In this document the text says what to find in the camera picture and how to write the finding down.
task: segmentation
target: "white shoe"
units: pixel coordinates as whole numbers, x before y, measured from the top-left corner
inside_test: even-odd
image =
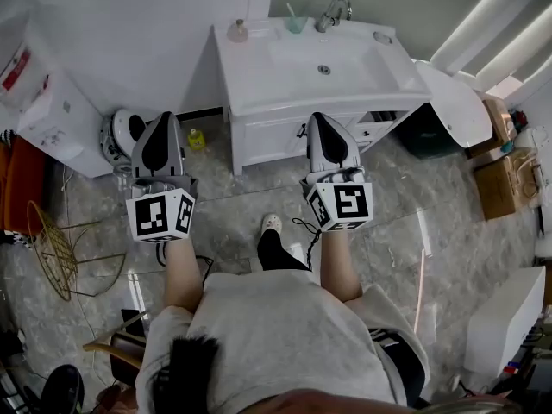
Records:
[[[262,235],[268,229],[276,230],[279,235],[281,235],[282,233],[282,220],[275,213],[269,213],[262,218],[262,227],[260,228],[260,234]]]

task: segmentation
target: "sink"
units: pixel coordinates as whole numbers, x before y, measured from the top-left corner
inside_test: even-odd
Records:
[[[301,34],[292,34],[284,20],[246,21],[244,43],[228,40],[228,24],[214,27],[234,115],[321,103],[430,99],[394,28],[341,21],[322,34],[309,18]]]

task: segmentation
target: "cabinet handle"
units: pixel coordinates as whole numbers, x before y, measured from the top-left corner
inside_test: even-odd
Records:
[[[301,124],[301,129],[299,130],[299,133],[297,134],[297,138],[303,138],[307,135],[307,125],[305,123]]]

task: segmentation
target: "baseboard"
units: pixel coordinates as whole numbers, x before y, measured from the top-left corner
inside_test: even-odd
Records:
[[[214,115],[222,115],[222,114],[223,114],[222,107],[213,107],[210,109],[195,110],[194,112],[177,114],[176,117],[180,122],[182,122],[182,121],[188,121],[188,120],[195,120],[197,118],[203,118],[205,116],[214,116]]]

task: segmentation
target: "faucet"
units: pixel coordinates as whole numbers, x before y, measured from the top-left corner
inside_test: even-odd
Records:
[[[337,14],[335,17],[332,16],[332,12],[334,11],[334,7],[341,3],[342,6],[347,7],[347,20],[351,19],[351,16],[353,15],[353,9],[351,8],[351,2],[349,0],[332,0],[329,4],[328,8],[326,9],[326,12],[324,12],[320,18],[317,20],[317,23],[315,24],[315,28],[318,32],[326,32],[326,28],[328,25],[332,26],[339,26],[339,19],[342,16],[342,9],[339,8],[337,10]]]

